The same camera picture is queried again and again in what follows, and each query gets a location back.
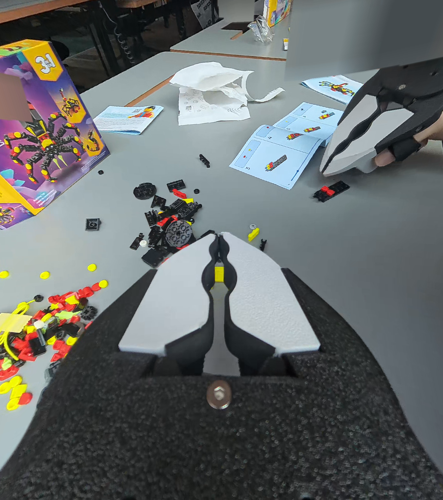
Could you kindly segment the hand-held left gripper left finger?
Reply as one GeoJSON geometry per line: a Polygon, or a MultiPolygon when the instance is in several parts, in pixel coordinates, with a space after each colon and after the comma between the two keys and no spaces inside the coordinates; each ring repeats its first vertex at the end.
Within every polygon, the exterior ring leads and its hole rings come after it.
{"type": "Polygon", "coordinates": [[[219,237],[208,234],[155,272],[119,350],[174,361],[182,374],[203,374],[214,339],[213,297],[219,237]]]}

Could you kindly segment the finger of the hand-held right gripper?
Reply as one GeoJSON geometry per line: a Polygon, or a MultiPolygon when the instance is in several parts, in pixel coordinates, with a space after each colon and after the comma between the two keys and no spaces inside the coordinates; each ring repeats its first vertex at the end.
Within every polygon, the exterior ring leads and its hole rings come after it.
{"type": "Polygon", "coordinates": [[[339,146],[338,152],[331,153],[325,164],[325,174],[340,174],[349,170],[373,172],[377,168],[373,161],[377,155],[375,146],[412,115],[409,110],[382,112],[359,137],[346,140],[346,145],[339,146]]]}
{"type": "Polygon", "coordinates": [[[322,174],[346,172],[373,151],[367,146],[364,134],[379,114],[378,99],[371,95],[363,96],[349,112],[344,112],[323,155],[322,174]]]}

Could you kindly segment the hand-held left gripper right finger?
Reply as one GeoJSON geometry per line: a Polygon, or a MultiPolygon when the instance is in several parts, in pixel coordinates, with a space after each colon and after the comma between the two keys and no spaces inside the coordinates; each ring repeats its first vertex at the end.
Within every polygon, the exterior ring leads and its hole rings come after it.
{"type": "Polygon", "coordinates": [[[220,234],[220,258],[227,288],[224,340],[241,376],[258,375],[270,359],[319,351],[320,341],[280,265],[228,232],[220,234]]]}

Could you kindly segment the pile of black bricks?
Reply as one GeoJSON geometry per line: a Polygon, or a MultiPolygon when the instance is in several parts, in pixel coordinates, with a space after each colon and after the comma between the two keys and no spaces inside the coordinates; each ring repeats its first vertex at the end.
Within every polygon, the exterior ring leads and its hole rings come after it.
{"type": "Polygon", "coordinates": [[[130,250],[144,250],[142,261],[151,268],[157,268],[172,254],[196,242],[193,233],[195,215],[202,204],[186,193],[186,183],[182,179],[166,184],[173,196],[171,203],[157,192],[155,184],[145,182],[133,189],[135,198],[151,200],[150,209],[144,213],[148,234],[139,233],[130,245],[130,250]]]}

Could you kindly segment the black plate with red bricks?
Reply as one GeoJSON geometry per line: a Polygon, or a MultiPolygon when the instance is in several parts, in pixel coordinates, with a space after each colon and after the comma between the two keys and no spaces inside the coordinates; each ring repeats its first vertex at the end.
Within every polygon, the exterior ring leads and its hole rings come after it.
{"type": "Polygon", "coordinates": [[[329,186],[328,185],[322,186],[318,191],[316,191],[313,194],[312,197],[317,201],[324,203],[349,189],[350,185],[340,180],[329,186]]]}

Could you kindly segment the pile of red yellow bricks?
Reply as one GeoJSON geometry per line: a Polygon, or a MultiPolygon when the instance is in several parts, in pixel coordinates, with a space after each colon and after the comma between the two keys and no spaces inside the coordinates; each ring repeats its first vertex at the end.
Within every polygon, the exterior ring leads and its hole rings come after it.
{"type": "Polygon", "coordinates": [[[61,365],[102,313],[111,268],[102,257],[25,264],[0,257],[0,418],[35,412],[61,365]]]}

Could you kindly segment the closed blue instruction booklet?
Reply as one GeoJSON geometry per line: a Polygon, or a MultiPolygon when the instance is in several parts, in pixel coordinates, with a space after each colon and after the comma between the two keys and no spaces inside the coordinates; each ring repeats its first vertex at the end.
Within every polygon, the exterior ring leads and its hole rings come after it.
{"type": "Polygon", "coordinates": [[[362,87],[362,83],[357,82],[343,75],[311,78],[301,82],[306,88],[316,91],[324,96],[347,105],[353,96],[362,87]]]}

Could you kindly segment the open blue instruction booklet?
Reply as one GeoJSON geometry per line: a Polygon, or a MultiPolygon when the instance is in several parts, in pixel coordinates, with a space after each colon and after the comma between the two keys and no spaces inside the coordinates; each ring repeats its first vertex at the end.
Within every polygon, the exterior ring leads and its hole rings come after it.
{"type": "Polygon", "coordinates": [[[303,102],[274,125],[256,129],[229,166],[290,190],[315,152],[328,145],[342,115],[303,102]]]}

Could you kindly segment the crumpled clear plastic bag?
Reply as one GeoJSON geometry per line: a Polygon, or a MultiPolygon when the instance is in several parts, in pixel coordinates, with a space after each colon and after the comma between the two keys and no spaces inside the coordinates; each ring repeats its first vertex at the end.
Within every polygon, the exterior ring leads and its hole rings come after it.
{"type": "Polygon", "coordinates": [[[268,25],[264,16],[257,16],[247,27],[252,31],[256,41],[265,45],[273,41],[274,33],[272,27],[268,25]]]}

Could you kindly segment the colourful toy box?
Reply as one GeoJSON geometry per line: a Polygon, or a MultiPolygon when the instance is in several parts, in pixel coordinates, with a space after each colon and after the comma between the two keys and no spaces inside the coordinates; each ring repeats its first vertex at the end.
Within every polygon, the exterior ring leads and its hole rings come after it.
{"type": "Polygon", "coordinates": [[[262,16],[272,28],[289,15],[291,6],[292,1],[288,0],[266,0],[263,4],[262,16]]]}

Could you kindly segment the crumpled white paper bag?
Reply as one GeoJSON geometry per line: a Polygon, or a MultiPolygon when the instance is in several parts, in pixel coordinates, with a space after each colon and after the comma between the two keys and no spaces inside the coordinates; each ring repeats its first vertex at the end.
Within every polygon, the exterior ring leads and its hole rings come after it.
{"type": "Polygon", "coordinates": [[[169,82],[179,88],[178,125],[248,120],[248,103],[265,103],[284,92],[279,87],[261,99],[251,97],[247,80],[252,73],[213,61],[176,72],[169,82]]]}

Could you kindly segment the white printed bag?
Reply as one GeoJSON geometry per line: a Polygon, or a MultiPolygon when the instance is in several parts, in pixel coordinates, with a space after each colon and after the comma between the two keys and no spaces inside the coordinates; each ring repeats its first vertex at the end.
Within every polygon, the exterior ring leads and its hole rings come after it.
{"type": "Polygon", "coordinates": [[[190,7],[202,29],[219,21],[217,1],[190,1],[190,7]]]}

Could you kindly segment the blue leaflet with figure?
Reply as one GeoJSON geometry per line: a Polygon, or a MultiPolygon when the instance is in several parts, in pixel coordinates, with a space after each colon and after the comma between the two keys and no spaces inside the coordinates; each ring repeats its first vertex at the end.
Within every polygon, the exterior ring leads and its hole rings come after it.
{"type": "Polygon", "coordinates": [[[160,105],[120,107],[108,106],[93,123],[99,132],[140,135],[162,112],[160,105]]]}

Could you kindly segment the purple yellow toy box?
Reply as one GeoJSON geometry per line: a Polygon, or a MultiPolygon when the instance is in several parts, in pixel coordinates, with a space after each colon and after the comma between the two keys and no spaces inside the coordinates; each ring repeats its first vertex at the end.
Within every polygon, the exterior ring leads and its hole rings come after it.
{"type": "Polygon", "coordinates": [[[27,220],[109,156],[53,45],[0,46],[0,74],[18,77],[30,118],[0,120],[0,229],[27,220]]]}

